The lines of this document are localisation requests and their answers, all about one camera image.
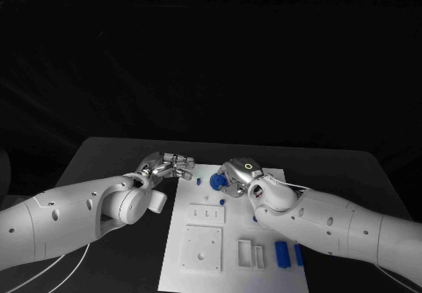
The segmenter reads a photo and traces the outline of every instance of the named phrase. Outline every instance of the robotic hand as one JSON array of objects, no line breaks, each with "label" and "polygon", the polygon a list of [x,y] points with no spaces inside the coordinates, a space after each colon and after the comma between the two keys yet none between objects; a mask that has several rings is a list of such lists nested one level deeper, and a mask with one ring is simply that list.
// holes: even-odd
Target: robotic hand
[{"label": "robotic hand", "polygon": [[164,177],[192,179],[192,157],[153,153],[134,173],[50,189],[0,212],[0,270],[68,254],[127,224],[167,196]]},{"label": "robotic hand", "polygon": [[249,197],[259,224],[327,255],[359,259],[422,286],[422,224],[364,209],[341,197],[281,182],[251,158],[218,170],[232,197]]}]

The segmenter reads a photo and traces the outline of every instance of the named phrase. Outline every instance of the dark backdrop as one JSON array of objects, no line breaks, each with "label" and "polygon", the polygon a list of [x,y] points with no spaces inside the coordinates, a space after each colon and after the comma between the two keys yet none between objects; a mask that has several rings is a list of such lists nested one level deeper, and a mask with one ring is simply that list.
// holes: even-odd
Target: dark backdrop
[{"label": "dark backdrop", "polygon": [[333,148],[375,155],[422,220],[412,1],[0,5],[12,194],[53,187],[91,136]]}]

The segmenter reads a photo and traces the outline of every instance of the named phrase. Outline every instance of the dark gray table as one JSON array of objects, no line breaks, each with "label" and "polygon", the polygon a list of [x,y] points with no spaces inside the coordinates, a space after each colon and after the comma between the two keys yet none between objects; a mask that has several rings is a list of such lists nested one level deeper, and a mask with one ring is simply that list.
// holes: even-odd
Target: dark gray table
[{"label": "dark gray table", "polygon": [[[290,183],[333,193],[376,212],[411,219],[380,165],[362,151],[94,137],[84,142],[58,186],[133,172],[154,151],[190,156],[199,164],[213,165],[235,157],[252,157],[262,167],[282,168]],[[112,231],[91,244],[84,262],[56,293],[157,292],[176,188],[177,178],[166,179],[157,188],[169,196],[161,214],[148,211],[134,225]],[[69,253],[16,293],[48,293],[74,270],[84,251],[85,247]],[[372,264],[323,255],[305,247],[303,255],[311,293],[411,292]],[[0,272],[0,293],[23,283],[53,261]]]}]

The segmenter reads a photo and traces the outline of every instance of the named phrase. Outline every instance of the hole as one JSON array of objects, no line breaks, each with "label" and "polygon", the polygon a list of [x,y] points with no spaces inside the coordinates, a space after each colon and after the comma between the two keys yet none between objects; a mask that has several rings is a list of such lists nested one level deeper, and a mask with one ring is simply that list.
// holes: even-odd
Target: hole
[{"label": "hole", "polygon": [[92,200],[86,200],[86,207],[88,207],[88,210],[92,210]]},{"label": "hole", "polygon": [[59,219],[59,210],[58,209],[53,210],[53,212],[50,213],[50,216],[53,217],[55,221]]}]

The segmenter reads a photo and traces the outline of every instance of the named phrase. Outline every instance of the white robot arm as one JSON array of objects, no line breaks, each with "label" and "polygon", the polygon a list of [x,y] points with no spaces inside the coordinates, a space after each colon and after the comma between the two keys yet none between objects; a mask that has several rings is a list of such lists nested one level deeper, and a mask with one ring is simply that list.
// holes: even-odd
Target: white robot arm
[{"label": "white robot arm", "polygon": [[68,254],[127,224],[160,213],[163,177],[192,179],[195,160],[153,153],[137,171],[58,187],[0,212],[0,270]]},{"label": "white robot arm", "polygon": [[422,286],[422,224],[264,176],[251,158],[225,162],[218,175],[228,183],[220,191],[249,197],[264,227],[317,252],[370,262]]}]

